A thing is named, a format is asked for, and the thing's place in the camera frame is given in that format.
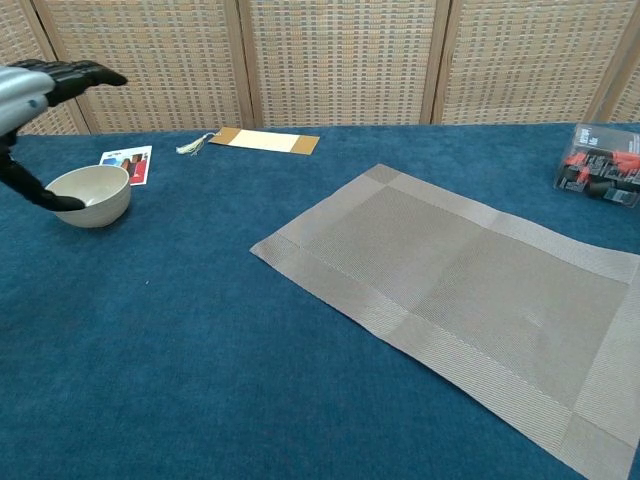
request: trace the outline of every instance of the card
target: card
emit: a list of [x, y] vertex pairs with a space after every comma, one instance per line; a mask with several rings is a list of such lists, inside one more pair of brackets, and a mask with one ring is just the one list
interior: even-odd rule
[[129, 172], [131, 185], [147, 183], [149, 163], [151, 163], [151, 145], [104, 152], [100, 158], [100, 165], [115, 165]]
[[320, 137], [310, 135], [256, 132], [254, 130], [244, 130], [241, 128], [222, 127], [209, 142], [219, 145], [229, 145], [231, 147], [311, 155], [319, 139]]

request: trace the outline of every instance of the woven screen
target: woven screen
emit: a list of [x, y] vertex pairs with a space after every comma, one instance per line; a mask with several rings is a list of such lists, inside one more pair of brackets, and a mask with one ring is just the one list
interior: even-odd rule
[[[27, 58], [54, 60], [45, 55], [33, 34], [25, 12], [17, 0], [0, 2], [0, 65]], [[20, 133], [72, 134], [79, 129], [71, 117], [69, 106], [62, 104], [25, 125]]]
[[640, 63], [636, 66], [627, 86], [611, 115], [613, 122], [640, 122]]
[[86, 94], [101, 132], [240, 125], [223, 0], [42, 0], [67, 59], [129, 79]]
[[265, 125], [418, 123], [435, 0], [250, 4]]
[[443, 123], [581, 121], [635, 4], [462, 0]]

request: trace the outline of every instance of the ceramic bowl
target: ceramic bowl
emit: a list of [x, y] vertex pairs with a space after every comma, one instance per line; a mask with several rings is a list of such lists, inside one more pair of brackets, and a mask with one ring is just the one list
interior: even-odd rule
[[112, 165], [79, 168], [56, 178], [47, 185], [56, 195], [76, 197], [86, 208], [72, 212], [54, 212], [70, 225], [83, 228], [105, 227], [120, 217], [129, 206], [129, 173]]

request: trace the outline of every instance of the white tassel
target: white tassel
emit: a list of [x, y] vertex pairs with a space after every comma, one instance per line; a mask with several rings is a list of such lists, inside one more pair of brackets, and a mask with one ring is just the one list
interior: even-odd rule
[[205, 133], [199, 139], [194, 142], [191, 142], [187, 145], [183, 145], [182, 147], [176, 147], [176, 153], [180, 155], [184, 155], [185, 153], [190, 153], [191, 155], [197, 155], [202, 147], [204, 147], [204, 141], [207, 139], [209, 135], [215, 135], [214, 132]]

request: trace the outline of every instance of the clear plastic box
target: clear plastic box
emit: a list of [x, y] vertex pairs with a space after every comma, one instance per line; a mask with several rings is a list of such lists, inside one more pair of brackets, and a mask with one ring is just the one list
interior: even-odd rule
[[554, 186], [634, 207], [640, 200], [640, 135], [577, 125]]

